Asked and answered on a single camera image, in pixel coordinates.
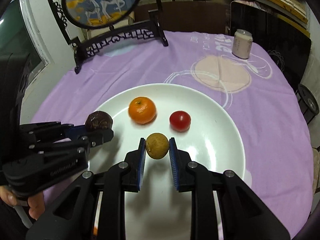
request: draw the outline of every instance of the orange fruit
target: orange fruit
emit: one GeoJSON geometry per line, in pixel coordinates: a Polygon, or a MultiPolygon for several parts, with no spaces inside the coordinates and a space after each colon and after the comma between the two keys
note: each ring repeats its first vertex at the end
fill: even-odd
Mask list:
{"type": "Polygon", "coordinates": [[[138,124],[150,122],[156,116],[156,106],[146,97],[137,97],[131,101],[128,114],[138,124]]]}

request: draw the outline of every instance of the can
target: can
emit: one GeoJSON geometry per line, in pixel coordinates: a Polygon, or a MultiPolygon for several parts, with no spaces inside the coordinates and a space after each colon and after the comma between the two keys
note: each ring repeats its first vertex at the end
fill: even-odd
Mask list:
{"type": "Polygon", "coordinates": [[[233,40],[232,54],[242,59],[248,59],[252,42],[253,38],[251,33],[238,29],[233,40]]]}

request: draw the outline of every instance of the red tomato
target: red tomato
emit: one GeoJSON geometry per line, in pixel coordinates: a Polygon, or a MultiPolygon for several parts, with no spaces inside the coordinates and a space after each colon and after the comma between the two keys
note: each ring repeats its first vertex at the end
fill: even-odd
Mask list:
{"type": "Polygon", "coordinates": [[[171,127],[178,132],[185,132],[191,124],[191,117],[184,111],[176,111],[169,118],[171,127]]]}

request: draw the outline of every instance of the human hand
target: human hand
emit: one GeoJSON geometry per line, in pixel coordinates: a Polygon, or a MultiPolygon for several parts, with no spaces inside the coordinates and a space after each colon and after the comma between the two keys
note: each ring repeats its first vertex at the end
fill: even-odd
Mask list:
{"type": "MultiPolygon", "coordinates": [[[[3,202],[10,206],[17,205],[17,198],[15,195],[7,190],[4,186],[0,186],[0,198],[3,202]]],[[[43,192],[39,192],[38,194],[28,198],[29,215],[33,219],[38,220],[40,215],[44,212],[44,195],[43,192]]]]}

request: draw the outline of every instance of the round framed painting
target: round framed painting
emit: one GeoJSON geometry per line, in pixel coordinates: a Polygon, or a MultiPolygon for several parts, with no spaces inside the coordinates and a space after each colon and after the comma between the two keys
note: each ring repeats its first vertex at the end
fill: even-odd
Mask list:
{"type": "Polygon", "coordinates": [[[66,18],[83,29],[109,27],[128,16],[139,0],[62,0],[66,18]]]}

